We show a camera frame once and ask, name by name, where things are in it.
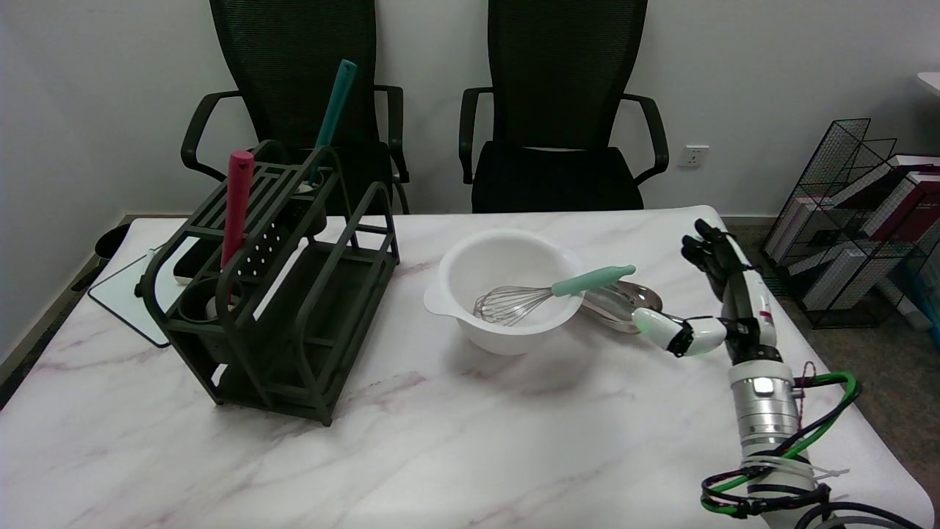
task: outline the green cable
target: green cable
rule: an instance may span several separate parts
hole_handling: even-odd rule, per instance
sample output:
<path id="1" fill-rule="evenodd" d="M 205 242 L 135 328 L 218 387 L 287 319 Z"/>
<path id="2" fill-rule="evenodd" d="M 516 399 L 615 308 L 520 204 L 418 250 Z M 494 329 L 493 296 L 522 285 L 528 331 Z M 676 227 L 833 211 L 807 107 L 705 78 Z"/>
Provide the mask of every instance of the green cable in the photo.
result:
<path id="1" fill-rule="evenodd" d="M 820 382 L 829 382 L 832 380 L 845 382 L 845 394 L 842 395 L 841 402 L 845 402 L 850 397 L 850 395 L 855 393 L 855 383 L 856 383 L 855 377 L 853 377 L 853 375 L 847 371 L 828 373 L 826 375 L 818 375 L 814 378 Z M 796 443 L 790 450 L 785 452 L 783 456 L 781 457 L 784 457 L 786 459 L 793 459 L 801 452 L 804 452 L 809 447 L 810 444 L 816 442 L 820 437 L 823 436 L 823 434 L 825 434 L 826 431 L 829 430 L 830 427 L 832 427 L 832 425 L 836 422 L 836 419 L 838 419 L 840 415 L 841 415 L 841 412 L 839 413 L 839 415 L 836 415 L 835 417 L 833 417 L 831 421 L 817 428 L 816 431 L 814 431 L 809 437 Z M 741 485 L 750 481 L 750 479 L 751 478 L 745 475 L 741 477 L 736 477 L 732 479 L 731 481 L 728 481 L 727 483 L 713 487 L 713 490 L 715 492 L 725 492 L 727 490 L 740 487 Z M 718 514 L 733 515 L 737 512 L 737 507 L 709 505 L 709 504 L 706 504 L 704 501 L 702 501 L 702 506 L 705 507 L 705 509 L 718 513 Z"/>

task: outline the black office chair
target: black office chair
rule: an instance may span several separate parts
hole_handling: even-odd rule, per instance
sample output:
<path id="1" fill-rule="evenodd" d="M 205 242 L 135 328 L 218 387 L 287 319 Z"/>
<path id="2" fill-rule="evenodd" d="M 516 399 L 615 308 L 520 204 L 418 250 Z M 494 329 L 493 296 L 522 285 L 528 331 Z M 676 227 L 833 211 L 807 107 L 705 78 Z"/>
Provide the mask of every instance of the black office chair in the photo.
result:
<path id="1" fill-rule="evenodd" d="M 460 159 L 475 213 L 642 209 L 637 186 L 666 170 L 656 103 L 624 94 L 646 0 L 490 0 L 492 88 L 463 93 Z M 479 94 L 492 93 L 493 141 L 471 153 Z M 621 100 L 640 103 L 655 154 L 634 178 L 609 147 Z M 540 151 L 554 148 L 572 151 Z"/>
<path id="2" fill-rule="evenodd" d="M 358 66 L 332 145 L 337 148 L 353 209 L 373 182 L 398 191 L 408 182 L 401 150 L 403 97 L 399 87 L 375 85 L 374 0 L 210 0 L 215 31 L 238 90 L 209 94 L 196 109 L 182 144 L 182 162 L 219 181 L 226 176 L 196 160 L 196 147 L 219 100 L 241 96 L 258 140 L 275 139 L 286 153 L 256 152 L 264 161 L 299 164 L 314 147 L 339 62 Z M 375 91 L 388 97 L 388 143 L 379 139 Z M 392 172 L 391 160 L 399 171 Z M 327 212 L 345 206 L 333 193 Z"/>

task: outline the chair seat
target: chair seat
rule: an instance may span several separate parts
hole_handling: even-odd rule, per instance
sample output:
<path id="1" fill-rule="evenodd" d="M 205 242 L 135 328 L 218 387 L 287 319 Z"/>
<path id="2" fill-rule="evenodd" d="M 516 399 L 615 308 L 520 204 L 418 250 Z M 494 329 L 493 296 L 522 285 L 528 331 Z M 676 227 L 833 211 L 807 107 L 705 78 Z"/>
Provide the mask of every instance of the chair seat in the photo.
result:
<path id="1" fill-rule="evenodd" d="M 643 209 L 620 151 L 540 151 L 492 141 L 473 182 L 474 213 Z"/>
<path id="2" fill-rule="evenodd" d="M 354 212 L 359 202 L 366 195 L 368 187 L 374 182 L 385 184 L 388 200 L 392 201 L 392 159 L 388 154 L 388 145 L 382 142 L 343 143 L 335 146 L 339 163 L 343 169 L 343 182 L 350 197 L 350 212 Z M 301 164 L 310 154 L 310 149 L 301 149 L 291 155 L 291 162 Z M 326 201 L 327 215 L 343 215 L 346 207 L 340 189 L 334 189 Z M 370 215 L 383 212 L 376 203 L 368 208 Z"/>

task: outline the stainless steel spoon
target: stainless steel spoon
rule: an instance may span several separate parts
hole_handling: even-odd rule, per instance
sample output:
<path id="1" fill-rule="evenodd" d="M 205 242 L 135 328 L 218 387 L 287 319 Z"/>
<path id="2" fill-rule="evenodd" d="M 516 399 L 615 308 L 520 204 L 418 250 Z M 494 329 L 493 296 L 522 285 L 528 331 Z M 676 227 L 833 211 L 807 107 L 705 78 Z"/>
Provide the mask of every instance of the stainless steel spoon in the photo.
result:
<path id="1" fill-rule="evenodd" d="M 651 289 L 629 281 L 595 288 L 585 292 L 580 312 L 619 332 L 637 334 L 634 310 L 663 309 L 663 299 Z"/>

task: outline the wall outlet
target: wall outlet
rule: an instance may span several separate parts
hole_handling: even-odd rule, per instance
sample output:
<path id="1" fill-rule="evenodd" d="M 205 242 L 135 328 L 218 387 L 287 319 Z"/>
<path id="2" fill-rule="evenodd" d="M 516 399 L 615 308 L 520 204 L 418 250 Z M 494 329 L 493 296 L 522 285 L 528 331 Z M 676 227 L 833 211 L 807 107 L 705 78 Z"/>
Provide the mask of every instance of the wall outlet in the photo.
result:
<path id="1" fill-rule="evenodd" d="M 679 165 L 684 168 L 697 168 L 705 163 L 707 156 L 708 145 L 686 145 L 685 149 L 682 149 Z"/>

